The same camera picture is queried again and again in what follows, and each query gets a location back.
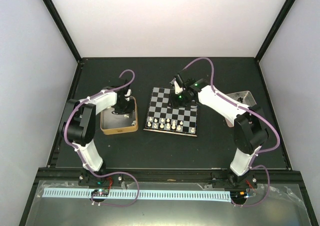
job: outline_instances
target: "white backdrop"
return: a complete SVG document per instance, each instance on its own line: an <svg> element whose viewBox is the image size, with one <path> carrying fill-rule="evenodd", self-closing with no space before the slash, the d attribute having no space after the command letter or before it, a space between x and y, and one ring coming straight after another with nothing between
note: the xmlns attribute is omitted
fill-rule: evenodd
<svg viewBox="0 0 320 226"><path fill-rule="evenodd" d="M82 57L254 57L285 0L52 0Z"/></svg>

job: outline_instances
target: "white panel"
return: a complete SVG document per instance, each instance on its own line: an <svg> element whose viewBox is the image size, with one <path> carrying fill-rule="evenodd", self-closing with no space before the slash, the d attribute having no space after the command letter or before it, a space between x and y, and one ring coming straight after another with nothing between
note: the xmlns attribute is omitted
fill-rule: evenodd
<svg viewBox="0 0 320 226"><path fill-rule="evenodd" d="M53 0L83 57L253 57L285 0Z"/></svg>
<svg viewBox="0 0 320 226"><path fill-rule="evenodd" d="M320 222L320 0L296 0L261 66L292 166Z"/></svg>
<svg viewBox="0 0 320 226"><path fill-rule="evenodd" d="M0 225L18 225L46 166L76 61L42 0L0 0Z"/></svg>

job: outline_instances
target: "chessboard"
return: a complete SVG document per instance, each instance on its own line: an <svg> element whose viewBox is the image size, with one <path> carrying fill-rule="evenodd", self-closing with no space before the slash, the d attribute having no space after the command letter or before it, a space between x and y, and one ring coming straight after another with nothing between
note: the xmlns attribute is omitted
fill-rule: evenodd
<svg viewBox="0 0 320 226"><path fill-rule="evenodd" d="M144 130L196 137L198 106L173 109L169 106L170 89L154 87Z"/></svg>

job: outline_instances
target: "gray wall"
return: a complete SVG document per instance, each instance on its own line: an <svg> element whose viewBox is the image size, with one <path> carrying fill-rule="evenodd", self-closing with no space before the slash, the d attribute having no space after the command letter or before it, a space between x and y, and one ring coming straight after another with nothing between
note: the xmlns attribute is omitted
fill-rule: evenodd
<svg viewBox="0 0 320 226"><path fill-rule="evenodd" d="M42 0L0 0L0 224L18 225L75 69Z"/></svg>
<svg viewBox="0 0 320 226"><path fill-rule="evenodd" d="M296 0L261 66L293 168L320 220L320 0Z"/></svg>

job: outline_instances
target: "cable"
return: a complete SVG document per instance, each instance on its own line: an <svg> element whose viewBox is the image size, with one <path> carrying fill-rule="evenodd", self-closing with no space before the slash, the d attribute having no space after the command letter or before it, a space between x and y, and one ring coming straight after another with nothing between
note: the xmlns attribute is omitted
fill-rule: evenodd
<svg viewBox="0 0 320 226"><path fill-rule="evenodd" d="M269 176L269 172L267 170L267 168L263 165L258 165L258 166L255 166L253 167L252 169L257 169L257 168L264 168L265 172L266 172L266 177L267 177L267 183L268 183L268 187L267 187L267 191L265 193L265 196L263 197L263 199L261 199L259 202L256 202L254 204L250 204L250 205L242 205L242 204L236 204L232 199L231 199L231 203L234 205L234 206L240 206L240 207L254 207L254 206L258 206L259 204L261 204L269 195L269 189L270 189L270 176Z"/></svg>
<svg viewBox="0 0 320 226"><path fill-rule="evenodd" d="M208 57L199 57L199 58L196 58L194 59L193 61L191 61L188 65L186 65L184 69L187 69L189 66L191 66L194 62L197 62L199 60L207 60L209 61L210 65L211 65L211 78L210 78L210 86L211 86L211 89L212 91L218 95L220 98L224 99L225 101L229 102L230 104L234 105L235 107L237 106L236 103L234 103L233 101L229 100L228 98L224 97L223 95L221 95L219 92L217 92L217 89L214 87L214 73L215 73L215 68L214 68L214 64L213 62L208 58ZM273 151L273 150L276 150L279 145L280 145L280 136L278 134L278 132L275 130L275 128L266 120L264 119L262 116L260 116L259 114L257 114L256 112L248 109L248 108L245 108L243 106L238 106L239 109L242 109L242 110L245 110L246 112L248 113L251 113L253 116L257 117L258 119L260 119L262 122L264 122L271 130L272 132L275 134L275 137L276 137L276 144L274 147L271 147L271 148L267 148L267 149L263 149L263 150L259 150L256 155L260 154L260 153L264 153L264 152L270 152L270 151ZM252 166L253 162L254 162L254 159L256 158L256 155L253 156L250 164L249 164L249 167Z"/></svg>
<svg viewBox="0 0 320 226"><path fill-rule="evenodd" d="M132 205L132 204L134 204L134 203L136 202L136 200L138 199L138 196L139 196L139 192L140 192L140 188L139 188L139 184L138 184L137 179L136 179L133 175L131 175L130 173L127 173L127 172L112 172L112 173L108 173L108 174L105 174L105 175L97 175L97 174L93 171L93 169L87 164L86 160L84 159L84 157L82 156L82 154L81 154L81 152L80 152L80 150L79 150L79 147L78 147L77 145L69 142L68 137L67 137L67 130L68 130L68 127L69 127L69 125L70 125L70 122L71 122L73 116L75 115L75 113L79 110L79 108L80 108L84 103L86 103L87 101L89 101L89 100L91 100L91 99L94 99L94 98L96 98L97 96L100 96L100 95L102 95L102 94L105 94L105 93L108 93L108 92L113 92L113 91L122 89L122 88L130 85L130 84L134 81L136 75L135 75L134 71L132 71L132 70L130 70L130 69L127 69L127 70L124 70L124 71L120 74L119 78L120 78L125 72L131 72L131 73L132 73L132 79L131 79L128 83L124 84L123 86L117 87L117 88L112 88L112 89L109 89L109 90L100 91L100 92L94 94L93 96L91 96L91 97L89 97L89 98L86 98L86 99L84 99L83 101L81 101L81 102L74 108L74 110L71 112L71 114L70 114L70 116L69 116L69 118L68 118L68 120L67 120L67 122L66 122L66 124L65 124L65 127L64 127L64 130L65 130L65 131L64 131L64 134L63 134L63 137L64 137L64 140L65 140L66 144L70 145L71 147L73 147L73 148L75 149L75 151L76 151L77 154L79 155L79 157L80 157L83 165L87 167L87 169L91 172L91 174L92 174L93 176L102 178L102 177L109 177L109 176L112 176L112 175L115 175L115 174L125 174L125 175L127 175L127 176L130 176L130 177L136 182L136 185L137 185L137 194L136 194L134 200L133 200L131 203L128 203L128 204L125 204L125 205L118 205L118 204L112 204L112 203L100 203L100 204L102 204L102 205L109 205L109 206L114 206L114 207L127 207L127 206L130 206L130 205Z"/></svg>

